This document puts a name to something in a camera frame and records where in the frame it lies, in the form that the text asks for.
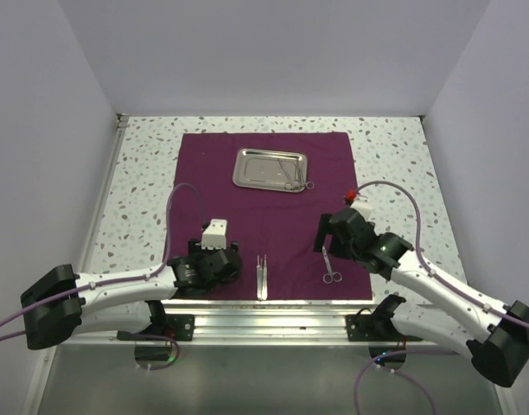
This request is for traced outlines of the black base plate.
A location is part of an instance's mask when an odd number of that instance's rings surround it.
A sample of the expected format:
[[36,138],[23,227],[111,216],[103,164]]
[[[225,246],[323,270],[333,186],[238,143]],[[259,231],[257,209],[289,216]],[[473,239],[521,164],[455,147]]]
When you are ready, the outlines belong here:
[[345,316],[345,330],[350,342],[421,342],[423,339],[403,335],[392,323],[394,311],[401,302],[386,299],[374,311],[363,310]]
[[118,331],[119,341],[167,341],[191,342],[194,337],[195,316],[190,314],[167,314],[160,322],[153,322],[140,333]]

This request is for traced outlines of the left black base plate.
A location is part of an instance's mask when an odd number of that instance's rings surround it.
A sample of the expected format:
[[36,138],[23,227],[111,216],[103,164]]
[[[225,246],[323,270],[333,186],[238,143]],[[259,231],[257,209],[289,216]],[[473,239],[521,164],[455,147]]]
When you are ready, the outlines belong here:
[[194,337],[195,316],[190,314],[167,314],[160,322],[153,322],[140,333],[118,331],[119,341],[167,341],[191,342]]

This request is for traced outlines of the aluminium rail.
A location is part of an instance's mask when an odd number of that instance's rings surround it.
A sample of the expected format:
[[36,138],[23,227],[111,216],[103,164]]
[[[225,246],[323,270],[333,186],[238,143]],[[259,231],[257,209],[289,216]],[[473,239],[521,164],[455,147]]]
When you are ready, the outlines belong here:
[[[234,344],[349,342],[345,316],[363,310],[347,305],[317,307],[255,304],[169,304],[164,315],[195,316],[192,342]],[[430,304],[401,304],[392,323],[403,335],[422,338],[446,348],[473,339],[471,330]]]
[[97,198],[95,200],[92,218],[86,229],[86,239],[80,251],[77,264],[73,267],[75,271],[83,272],[91,263],[92,251],[99,232],[100,222],[103,218],[106,200],[109,195],[109,188],[112,184],[118,153],[124,141],[124,134],[128,127],[131,115],[128,113],[118,113],[116,129],[112,139],[110,155],[105,160],[102,180],[99,185]]

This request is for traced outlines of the aluminium left side rail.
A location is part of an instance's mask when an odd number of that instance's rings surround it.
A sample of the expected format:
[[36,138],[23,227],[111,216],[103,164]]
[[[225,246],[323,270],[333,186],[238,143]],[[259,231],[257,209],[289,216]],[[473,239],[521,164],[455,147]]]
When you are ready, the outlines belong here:
[[92,218],[86,229],[86,239],[80,251],[77,264],[73,267],[75,271],[83,272],[91,263],[92,251],[99,232],[100,222],[103,218],[106,200],[109,195],[109,188],[112,184],[118,153],[124,141],[124,134],[128,127],[131,115],[128,113],[118,113],[116,129],[112,139],[110,155],[105,160],[102,180],[99,185],[97,198],[95,200]]

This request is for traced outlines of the steel scalpel handle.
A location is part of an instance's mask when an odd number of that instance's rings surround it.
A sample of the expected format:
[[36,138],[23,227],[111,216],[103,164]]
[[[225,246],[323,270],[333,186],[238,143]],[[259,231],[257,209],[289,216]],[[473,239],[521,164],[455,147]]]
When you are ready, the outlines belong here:
[[262,263],[262,286],[261,286],[261,300],[266,301],[268,298],[268,267],[267,267],[267,255],[264,255]]
[[257,265],[256,265],[256,279],[257,279],[257,300],[262,301],[262,260],[257,256]]

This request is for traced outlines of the steel instrument tray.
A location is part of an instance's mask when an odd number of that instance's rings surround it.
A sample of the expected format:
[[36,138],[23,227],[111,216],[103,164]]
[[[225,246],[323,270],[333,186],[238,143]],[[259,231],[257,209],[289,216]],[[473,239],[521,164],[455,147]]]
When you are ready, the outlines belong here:
[[296,160],[305,165],[308,176],[308,158],[303,153],[261,149],[240,149],[233,168],[233,184],[241,188],[252,188],[287,193],[301,193],[306,189],[289,191],[284,187],[285,176],[277,160],[283,161],[284,167],[297,181]]

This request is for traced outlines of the aluminium front rail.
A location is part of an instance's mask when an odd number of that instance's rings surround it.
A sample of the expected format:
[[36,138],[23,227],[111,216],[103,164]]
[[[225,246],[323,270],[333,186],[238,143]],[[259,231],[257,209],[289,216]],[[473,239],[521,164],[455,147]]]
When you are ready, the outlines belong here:
[[[317,307],[255,304],[169,304],[164,315],[195,316],[192,342],[234,344],[349,342],[345,316],[363,310],[347,305]],[[392,323],[403,335],[422,338],[446,348],[473,339],[471,330],[430,304],[401,304]]]

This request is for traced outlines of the steel ring-handled scissors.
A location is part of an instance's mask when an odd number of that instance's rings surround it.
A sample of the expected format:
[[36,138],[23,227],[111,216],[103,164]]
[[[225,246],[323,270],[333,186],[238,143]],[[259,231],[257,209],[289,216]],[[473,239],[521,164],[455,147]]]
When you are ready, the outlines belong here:
[[322,257],[326,267],[326,272],[322,276],[322,281],[325,284],[340,283],[342,281],[342,275],[340,272],[334,271],[325,246],[322,247]]

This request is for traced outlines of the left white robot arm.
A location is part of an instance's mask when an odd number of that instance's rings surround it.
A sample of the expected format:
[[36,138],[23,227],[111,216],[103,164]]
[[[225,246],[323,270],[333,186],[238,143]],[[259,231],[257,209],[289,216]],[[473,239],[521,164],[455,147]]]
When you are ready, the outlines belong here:
[[237,281],[242,267],[238,242],[206,249],[197,239],[188,255],[142,270],[90,274],[58,265],[20,297],[27,346],[41,350],[111,330],[158,339],[168,327],[163,301],[202,297]]

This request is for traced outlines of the purple cloth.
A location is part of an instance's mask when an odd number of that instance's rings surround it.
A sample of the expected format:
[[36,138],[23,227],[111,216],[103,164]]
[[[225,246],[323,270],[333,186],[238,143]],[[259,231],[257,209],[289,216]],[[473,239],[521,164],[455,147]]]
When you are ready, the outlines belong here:
[[[241,188],[233,183],[241,149],[303,153],[315,184],[299,194]],[[322,214],[344,207],[357,186],[353,152],[345,132],[184,134],[177,158],[175,193],[169,212],[172,254],[184,256],[201,236],[201,220],[225,219],[227,238],[239,244],[240,278],[207,298],[253,300],[258,257],[267,258],[270,300],[369,300],[369,274],[350,260],[330,259],[340,282],[326,284],[323,256],[313,246]]]

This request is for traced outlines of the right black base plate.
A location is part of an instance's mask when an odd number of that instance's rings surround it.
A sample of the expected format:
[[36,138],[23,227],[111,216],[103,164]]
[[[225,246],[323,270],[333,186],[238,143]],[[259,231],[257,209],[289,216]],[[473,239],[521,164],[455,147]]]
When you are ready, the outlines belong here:
[[386,299],[374,311],[363,310],[345,316],[345,330],[350,342],[421,342],[423,339],[403,335],[392,323],[394,311],[401,302]]

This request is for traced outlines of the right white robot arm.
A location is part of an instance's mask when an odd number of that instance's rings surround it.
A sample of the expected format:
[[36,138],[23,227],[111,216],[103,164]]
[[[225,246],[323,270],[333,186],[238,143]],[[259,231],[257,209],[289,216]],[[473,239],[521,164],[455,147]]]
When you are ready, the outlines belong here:
[[374,310],[346,318],[347,337],[371,342],[424,340],[469,359],[487,380],[510,387],[529,361],[529,307],[480,293],[434,269],[412,244],[346,207],[320,217],[314,249],[350,259],[419,295],[421,304],[390,294]]

